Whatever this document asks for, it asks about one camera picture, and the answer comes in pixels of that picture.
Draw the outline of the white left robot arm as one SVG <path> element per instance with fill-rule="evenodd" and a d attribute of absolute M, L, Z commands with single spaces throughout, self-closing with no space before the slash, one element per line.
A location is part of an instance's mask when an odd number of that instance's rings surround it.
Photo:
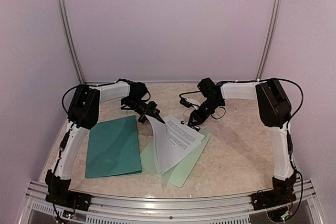
<path fill-rule="evenodd" d="M 58 156 L 45 177 L 48 195 L 53 195 L 64 206 L 74 199 L 69 190 L 72 168 L 82 141 L 98 122 L 101 103 L 120 98 L 121 109 L 136 112 L 140 123 L 144 123 L 148 117 L 164 123 L 157 104 L 143 99 L 150 94 L 143 82 L 119 79 L 105 84 L 80 84 L 71 89 L 75 92 L 69 109 L 65 110 L 66 132 L 59 145 Z"/>

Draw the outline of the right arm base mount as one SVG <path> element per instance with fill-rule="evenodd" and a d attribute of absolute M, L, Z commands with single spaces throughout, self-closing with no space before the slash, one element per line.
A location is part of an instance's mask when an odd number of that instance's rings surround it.
<path fill-rule="evenodd" d="M 271 208 L 295 201 L 297 198 L 293 186 L 296 180 L 295 174 L 285 180 L 277 179 L 274 176 L 272 178 L 272 189 L 259 190 L 251 194 L 254 210 Z"/>

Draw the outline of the white paper sheet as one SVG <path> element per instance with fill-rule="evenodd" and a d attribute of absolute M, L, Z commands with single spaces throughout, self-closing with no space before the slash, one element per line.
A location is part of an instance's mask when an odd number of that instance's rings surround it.
<path fill-rule="evenodd" d="M 205 138 L 171 114 L 164 117 L 163 122 L 151 116 L 147 119 L 152 126 L 154 162 L 159 174 L 165 174 L 180 163 Z"/>

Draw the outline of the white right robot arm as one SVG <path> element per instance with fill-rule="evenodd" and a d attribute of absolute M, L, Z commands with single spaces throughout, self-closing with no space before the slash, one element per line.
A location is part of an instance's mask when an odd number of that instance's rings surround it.
<path fill-rule="evenodd" d="M 197 85 L 206 100 L 195 109 L 187 125 L 195 130 L 230 99 L 253 100 L 258 103 L 259 117 L 268 127 L 272 140 L 275 169 L 273 188 L 269 201 L 281 204 L 289 196 L 289 189 L 296 181 L 296 172 L 291 164 L 293 146 L 290 136 L 291 103 L 279 79 L 263 81 L 222 81 L 214 83 L 210 78 Z"/>

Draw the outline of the dark green folder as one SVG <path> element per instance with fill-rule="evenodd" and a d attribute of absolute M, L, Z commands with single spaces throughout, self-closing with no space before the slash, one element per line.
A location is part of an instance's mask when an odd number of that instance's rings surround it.
<path fill-rule="evenodd" d="M 136 117 L 97 123 L 89 132 L 85 178 L 142 172 Z"/>

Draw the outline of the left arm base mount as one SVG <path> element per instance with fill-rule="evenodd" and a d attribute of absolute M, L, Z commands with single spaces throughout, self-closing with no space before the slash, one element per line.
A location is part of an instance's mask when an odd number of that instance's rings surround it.
<path fill-rule="evenodd" d="M 69 189 L 71 179 L 53 179 L 47 182 L 48 194 L 46 201 L 58 206 L 75 210 L 88 211 L 92 196 Z"/>

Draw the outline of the light green clipboard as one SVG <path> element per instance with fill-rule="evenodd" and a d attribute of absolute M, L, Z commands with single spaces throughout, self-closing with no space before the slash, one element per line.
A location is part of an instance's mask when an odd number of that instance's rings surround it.
<path fill-rule="evenodd" d="M 154 147 L 153 141 L 151 141 L 140 154 L 142 168 L 154 176 L 162 179 L 163 181 L 175 187 L 181 188 L 185 184 L 187 178 L 192 172 L 194 166 L 196 165 L 212 136 L 212 133 L 204 130 L 201 130 L 201 134 L 203 134 L 205 137 L 201 141 L 200 145 L 164 174 L 159 174 L 156 172 L 154 163 Z"/>

